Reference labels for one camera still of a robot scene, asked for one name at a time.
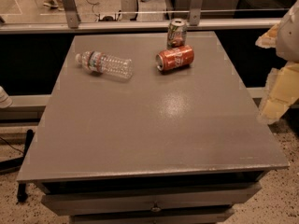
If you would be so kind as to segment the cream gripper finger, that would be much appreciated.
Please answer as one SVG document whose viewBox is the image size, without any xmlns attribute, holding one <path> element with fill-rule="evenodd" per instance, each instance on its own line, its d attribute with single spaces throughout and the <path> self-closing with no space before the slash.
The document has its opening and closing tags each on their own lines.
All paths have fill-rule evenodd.
<svg viewBox="0 0 299 224">
<path fill-rule="evenodd" d="M 299 100 L 299 63 L 287 62 L 281 69 L 272 68 L 259 104 L 258 121 L 273 124 Z"/>
<path fill-rule="evenodd" d="M 263 49 L 274 48 L 277 45 L 278 27 L 279 24 L 277 23 L 263 35 L 259 36 L 255 45 Z"/>
</svg>

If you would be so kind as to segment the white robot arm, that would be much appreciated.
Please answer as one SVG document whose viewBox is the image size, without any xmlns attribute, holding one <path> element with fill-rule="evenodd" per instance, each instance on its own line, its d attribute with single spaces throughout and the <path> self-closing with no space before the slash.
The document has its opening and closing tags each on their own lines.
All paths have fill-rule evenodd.
<svg viewBox="0 0 299 224">
<path fill-rule="evenodd" d="M 299 100 L 299 1 L 255 45 L 274 48 L 276 55 L 286 61 L 282 68 L 271 69 L 259 104 L 258 120 L 273 124 Z"/>
</svg>

